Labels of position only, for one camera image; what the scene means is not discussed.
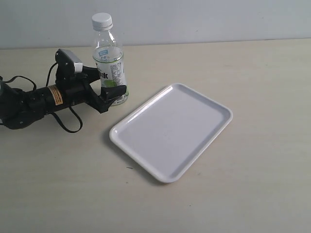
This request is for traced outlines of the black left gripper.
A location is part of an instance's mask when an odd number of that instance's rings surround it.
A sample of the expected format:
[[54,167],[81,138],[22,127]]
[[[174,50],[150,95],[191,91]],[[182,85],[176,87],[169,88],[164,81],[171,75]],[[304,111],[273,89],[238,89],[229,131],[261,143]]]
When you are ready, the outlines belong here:
[[95,67],[83,66],[82,72],[74,75],[66,74],[60,67],[56,71],[55,84],[58,88],[63,104],[56,106],[60,111],[70,106],[86,103],[99,113],[105,113],[110,105],[119,105],[127,101],[127,86],[101,87],[97,95],[90,86],[100,80],[100,72]]

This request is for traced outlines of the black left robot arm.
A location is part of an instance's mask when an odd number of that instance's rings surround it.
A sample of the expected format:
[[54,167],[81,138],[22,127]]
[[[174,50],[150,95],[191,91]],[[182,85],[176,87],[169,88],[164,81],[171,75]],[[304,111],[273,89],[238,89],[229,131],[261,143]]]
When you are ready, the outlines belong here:
[[1,125],[18,130],[30,126],[44,116],[52,115],[68,133],[74,131],[65,127],[57,111],[69,109],[75,116],[73,106],[86,103],[99,113],[105,113],[114,101],[126,93],[127,87],[103,87],[97,95],[91,83],[100,79],[96,68],[83,67],[82,72],[73,73],[58,67],[54,85],[31,91],[11,88],[8,81],[0,82],[0,119]]

